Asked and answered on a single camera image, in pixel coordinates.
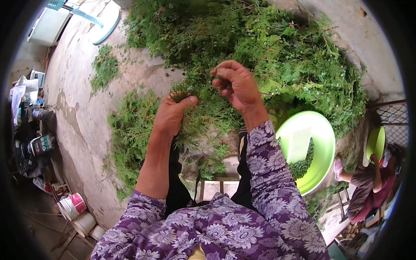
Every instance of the woman in red shirt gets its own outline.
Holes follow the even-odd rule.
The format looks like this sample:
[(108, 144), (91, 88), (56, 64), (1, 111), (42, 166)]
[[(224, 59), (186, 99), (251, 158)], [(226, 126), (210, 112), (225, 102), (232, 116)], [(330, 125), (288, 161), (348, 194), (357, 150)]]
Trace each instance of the woman in red shirt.
[(336, 180), (346, 181), (357, 187), (347, 210), (347, 216), (352, 223), (364, 221), (373, 208), (381, 207), (394, 184), (396, 157), (392, 156), (385, 168), (380, 168), (376, 154), (372, 154), (370, 159), (374, 165), (359, 166), (354, 173), (345, 172), (341, 159), (335, 159)]

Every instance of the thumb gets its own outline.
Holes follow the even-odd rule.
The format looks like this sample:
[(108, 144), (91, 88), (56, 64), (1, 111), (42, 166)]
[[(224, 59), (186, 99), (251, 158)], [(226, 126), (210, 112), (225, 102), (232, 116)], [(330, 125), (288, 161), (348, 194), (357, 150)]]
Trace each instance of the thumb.
[(179, 102), (179, 104), (183, 108), (185, 108), (187, 106), (195, 107), (196, 103), (198, 103), (198, 98), (196, 96), (187, 97), (187, 98), (181, 100), (181, 102)]

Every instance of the pink slipper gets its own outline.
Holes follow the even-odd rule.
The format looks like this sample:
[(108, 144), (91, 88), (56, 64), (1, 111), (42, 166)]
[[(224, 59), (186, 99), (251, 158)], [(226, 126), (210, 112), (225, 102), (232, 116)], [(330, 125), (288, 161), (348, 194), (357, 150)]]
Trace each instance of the pink slipper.
[(335, 172), (335, 179), (340, 181), (339, 175), (344, 171), (344, 167), (342, 167), (342, 160), (339, 157), (335, 158), (334, 162), (334, 172)]

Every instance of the hand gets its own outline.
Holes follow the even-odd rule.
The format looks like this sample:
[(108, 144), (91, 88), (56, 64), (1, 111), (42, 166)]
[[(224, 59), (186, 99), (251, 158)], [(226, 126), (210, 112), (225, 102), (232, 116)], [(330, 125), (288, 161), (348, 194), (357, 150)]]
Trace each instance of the hand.
[(226, 96), (233, 107), (240, 111), (248, 131), (268, 120), (257, 84), (251, 72), (240, 63), (224, 61), (211, 70), (210, 74), (231, 82), (232, 89), (227, 89), (228, 82), (223, 79), (215, 79), (212, 84), (218, 88), (221, 96)]
[(376, 154), (370, 155), (370, 160), (372, 160), (374, 162), (374, 165), (379, 165), (380, 164), (379, 158)]
[(176, 103), (169, 95), (162, 98), (153, 122), (152, 133), (173, 138), (181, 129), (185, 109), (188, 106), (195, 107), (197, 102), (198, 98), (196, 96), (187, 97), (179, 103)]

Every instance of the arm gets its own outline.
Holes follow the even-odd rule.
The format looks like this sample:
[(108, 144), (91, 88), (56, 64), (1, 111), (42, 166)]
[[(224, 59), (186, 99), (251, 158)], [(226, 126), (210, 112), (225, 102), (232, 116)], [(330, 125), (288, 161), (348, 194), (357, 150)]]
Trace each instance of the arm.
[(374, 162), (374, 170), (376, 172), (376, 177), (374, 178), (374, 181), (373, 181), (373, 192), (377, 193), (383, 187), (383, 183), (381, 181), (381, 174), (380, 174), (380, 162), (376, 154), (372, 154), (370, 156), (370, 159)]
[(143, 229), (162, 219), (169, 189), (168, 162), (172, 139), (181, 128), (185, 108), (194, 107), (197, 102), (194, 96), (178, 104), (170, 97), (162, 99), (153, 123), (146, 159), (127, 209), (96, 244), (91, 259), (123, 257), (127, 251), (135, 252), (136, 248), (131, 244), (133, 239), (139, 237), (136, 238), (139, 241)]
[(235, 61), (226, 61), (211, 75), (231, 82), (232, 89), (226, 89), (227, 82), (220, 79), (215, 79), (213, 85), (241, 112), (249, 131), (247, 165), (252, 174), (253, 206), (304, 259), (329, 259), (325, 241), (307, 213), (251, 73)]

